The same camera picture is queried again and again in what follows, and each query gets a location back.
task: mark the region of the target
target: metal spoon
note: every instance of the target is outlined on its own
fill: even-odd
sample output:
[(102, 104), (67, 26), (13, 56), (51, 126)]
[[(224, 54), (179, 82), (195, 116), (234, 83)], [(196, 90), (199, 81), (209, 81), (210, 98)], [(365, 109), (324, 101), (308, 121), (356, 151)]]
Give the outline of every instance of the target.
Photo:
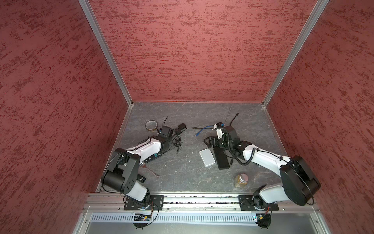
[(141, 162), (141, 164), (139, 165), (139, 167), (142, 167), (142, 168), (147, 168), (148, 171), (152, 172), (157, 178), (160, 178), (160, 176), (156, 173), (154, 173), (151, 169), (149, 169), (144, 162)]

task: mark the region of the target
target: white box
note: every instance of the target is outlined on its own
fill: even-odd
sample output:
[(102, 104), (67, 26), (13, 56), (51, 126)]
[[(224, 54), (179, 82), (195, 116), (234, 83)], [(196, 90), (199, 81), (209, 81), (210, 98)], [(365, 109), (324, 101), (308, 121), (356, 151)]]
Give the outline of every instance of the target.
[(203, 149), (200, 151), (201, 159), (204, 162), (205, 167), (215, 164), (214, 157), (210, 149)]

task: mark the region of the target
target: tape roll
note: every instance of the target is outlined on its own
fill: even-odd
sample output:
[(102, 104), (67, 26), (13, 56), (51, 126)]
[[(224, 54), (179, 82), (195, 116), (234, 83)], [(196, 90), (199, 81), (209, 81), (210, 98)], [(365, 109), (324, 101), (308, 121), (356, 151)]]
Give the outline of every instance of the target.
[(151, 131), (153, 132), (154, 130), (157, 129), (157, 122), (155, 120), (149, 120), (146, 124), (145, 124), (145, 128), (148, 130), (148, 131)]

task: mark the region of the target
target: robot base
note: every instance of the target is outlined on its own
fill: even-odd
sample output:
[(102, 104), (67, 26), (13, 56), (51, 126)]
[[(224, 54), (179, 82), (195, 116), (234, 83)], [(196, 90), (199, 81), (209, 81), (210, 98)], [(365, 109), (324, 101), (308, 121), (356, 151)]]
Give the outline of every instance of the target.
[[(245, 211), (253, 211), (253, 210), (258, 210), (256, 207), (253, 206), (252, 203), (252, 195), (239, 195), (239, 205), (240, 205), (240, 210), (245, 210)], [(272, 211), (279, 210), (278, 204), (276, 203), (271, 203), (270, 208)]]
[[(150, 202), (152, 205), (156, 204), (159, 207), (159, 210), (162, 210), (164, 195), (151, 195)], [(124, 210), (151, 210), (151, 206), (148, 206), (146, 209), (143, 209), (143, 205), (138, 201), (132, 199), (131, 197), (127, 196), (125, 201), (125, 206), (123, 207)]]

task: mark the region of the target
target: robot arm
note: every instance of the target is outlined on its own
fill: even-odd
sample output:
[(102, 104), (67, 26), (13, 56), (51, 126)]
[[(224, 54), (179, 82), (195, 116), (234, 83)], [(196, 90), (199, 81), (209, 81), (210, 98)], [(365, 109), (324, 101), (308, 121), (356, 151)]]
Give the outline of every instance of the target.
[(149, 189), (137, 181), (139, 165), (171, 150), (174, 147), (173, 138), (186, 129), (184, 123), (180, 124), (175, 131), (163, 126), (157, 130), (156, 136), (149, 137), (134, 148), (126, 150), (117, 148), (112, 153), (112, 159), (104, 171), (101, 183), (137, 201), (146, 203), (150, 193)]
[(282, 183), (264, 185), (254, 192), (256, 208), (264, 209), (275, 201), (288, 200), (303, 206), (320, 189), (319, 180), (302, 157), (281, 156), (241, 141), (232, 126), (222, 127), (222, 123), (217, 123), (214, 127), (217, 137), (206, 138), (208, 142), (204, 140), (208, 147), (229, 150), (241, 165), (254, 162), (281, 177)]

